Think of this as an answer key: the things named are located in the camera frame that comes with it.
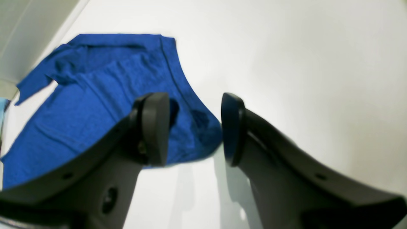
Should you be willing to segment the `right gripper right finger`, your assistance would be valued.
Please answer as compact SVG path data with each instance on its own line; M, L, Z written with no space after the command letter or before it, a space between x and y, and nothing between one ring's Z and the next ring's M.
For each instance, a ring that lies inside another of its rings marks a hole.
M392 229L406 216L405 197L318 162L235 94L221 120L225 160L249 179L265 229Z

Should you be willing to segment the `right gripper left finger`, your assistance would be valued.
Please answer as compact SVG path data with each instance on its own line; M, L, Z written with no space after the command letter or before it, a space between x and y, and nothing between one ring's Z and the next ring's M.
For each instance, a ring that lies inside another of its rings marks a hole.
M170 99L135 100L131 113L86 152L1 192L2 229L122 229L145 166L167 163Z

